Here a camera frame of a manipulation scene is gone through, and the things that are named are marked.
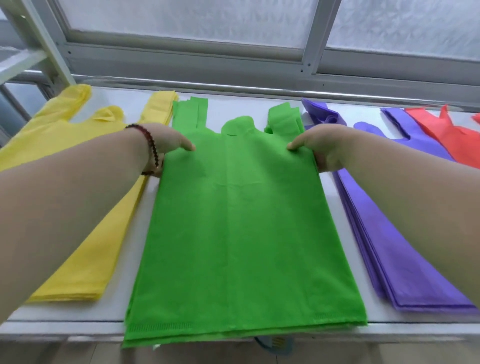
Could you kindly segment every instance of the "stack of purple bags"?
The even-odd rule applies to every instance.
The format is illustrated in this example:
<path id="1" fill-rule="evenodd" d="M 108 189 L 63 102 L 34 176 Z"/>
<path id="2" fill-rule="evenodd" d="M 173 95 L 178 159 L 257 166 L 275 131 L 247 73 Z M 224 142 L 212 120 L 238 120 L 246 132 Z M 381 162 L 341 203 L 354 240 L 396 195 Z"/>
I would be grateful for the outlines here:
<path id="1" fill-rule="evenodd" d="M 306 99 L 302 103 L 314 124 L 346 125 L 325 103 Z M 405 111 L 385 108 L 382 112 L 404 135 L 395 140 L 397 143 L 452 160 L 445 148 L 427 136 Z M 365 122 L 356 123 L 354 128 L 385 137 L 380 129 Z M 388 299 L 399 311 L 478 313 L 459 290 L 411 247 L 347 170 L 333 175 L 378 296 Z"/>

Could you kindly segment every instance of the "person's right arm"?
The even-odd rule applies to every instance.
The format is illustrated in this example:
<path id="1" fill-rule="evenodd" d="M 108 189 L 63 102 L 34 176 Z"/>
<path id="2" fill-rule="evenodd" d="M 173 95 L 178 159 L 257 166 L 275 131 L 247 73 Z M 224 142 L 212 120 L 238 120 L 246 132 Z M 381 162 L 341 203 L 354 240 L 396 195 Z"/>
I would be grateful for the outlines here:
<path id="1" fill-rule="evenodd" d="M 480 170 L 343 125 L 318 125 L 288 148 L 300 146 L 315 152 L 320 171 L 345 167 L 405 239 L 480 307 Z"/>

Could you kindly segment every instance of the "white table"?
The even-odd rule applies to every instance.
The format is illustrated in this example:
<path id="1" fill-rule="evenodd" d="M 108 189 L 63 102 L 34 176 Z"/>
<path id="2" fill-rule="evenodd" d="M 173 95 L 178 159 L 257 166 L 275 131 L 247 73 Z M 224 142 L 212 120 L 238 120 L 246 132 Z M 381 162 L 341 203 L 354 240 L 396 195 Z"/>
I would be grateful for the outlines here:
<path id="1" fill-rule="evenodd" d="M 125 123 L 136 122 L 153 91 L 94 87 L 91 99 L 72 122 L 81 122 L 93 112 L 108 105 L 118 105 L 125 113 Z M 258 129 L 266 126 L 268 109 L 281 102 L 300 106 L 305 123 L 312 123 L 299 100 L 199 95 L 208 98 L 207 127 L 220 132 L 222 125 L 237 116 L 250 115 Z M 396 128 L 381 115 L 379 107 L 329 103 L 340 112 L 349 126 L 367 121 L 378 126 L 387 137 L 400 138 Z M 480 131 L 471 114 L 450 113 L 454 123 Z M 363 328 L 319 334 L 305 338 L 319 340 L 459 340 L 480 336 L 480 315 L 436 315 L 400 313 L 375 294 L 362 257 L 353 237 L 347 216 L 330 173 L 320 175 L 340 240 L 367 309 L 369 325 Z M 142 257 L 146 233 L 158 188 L 158 179 L 150 178 L 125 237 L 119 261 L 110 284 L 97 302 L 32 303 L 16 310 L 0 326 L 0 338 L 24 340 L 122 341 L 123 318 Z"/>

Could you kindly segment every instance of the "dark red bracelet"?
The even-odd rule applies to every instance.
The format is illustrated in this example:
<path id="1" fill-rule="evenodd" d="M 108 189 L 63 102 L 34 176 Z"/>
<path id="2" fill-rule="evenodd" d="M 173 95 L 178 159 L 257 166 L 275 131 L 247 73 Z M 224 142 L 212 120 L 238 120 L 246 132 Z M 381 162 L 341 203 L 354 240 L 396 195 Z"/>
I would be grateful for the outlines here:
<path id="1" fill-rule="evenodd" d="M 147 139 L 147 143 L 148 143 L 148 146 L 150 147 L 150 149 L 152 150 L 153 152 L 153 158 L 155 159 L 155 167 L 158 168 L 158 153 L 156 152 L 156 145 L 155 145 L 155 140 L 153 139 L 152 135 L 150 134 L 150 132 L 144 128 L 143 126 L 141 125 L 138 125 L 138 124 L 129 124 L 125 127 L 125 129 L 128 129 L 128 128 L 135 128 L 139 131 L 142 132 L 142 134 L 145 136 L 145 138 Z M 144 176 L 151 176 L 154 174 L 153 171 L 150 171 L 150 172 L 142 172 L 142 174 Z"/>

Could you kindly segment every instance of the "hand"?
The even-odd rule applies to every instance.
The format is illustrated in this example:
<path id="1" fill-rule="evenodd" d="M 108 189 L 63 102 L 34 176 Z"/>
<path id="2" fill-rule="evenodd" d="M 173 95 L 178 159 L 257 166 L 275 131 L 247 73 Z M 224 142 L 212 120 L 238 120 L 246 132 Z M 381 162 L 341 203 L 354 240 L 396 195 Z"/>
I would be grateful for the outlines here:
<path id="1" fill-rule="evenodd" d="M 287 145 L 288 150 L 305 146 L 313 150 L 319 172 L 340 170 L 342 146 L 348 143 L 355 129 L 340 124 L 320 124 L 297 136 Z"/>
<path id="2" fill-rule="evenodd" d="M 171 152 L 179 147 L 188 151 L 195 150 L 195 145 L 190 140 L 169 126 L 154 122 L 140 125 L 148 130 L 155 140 L 156 151 L 158 153 L 158 168 L 155 167 L 155 158 L 149 150 L 150 160 L 144 169 L 144 171 L 154 171 L 155 177 L 160 178 L 162 175 L 165 153 Z"/>

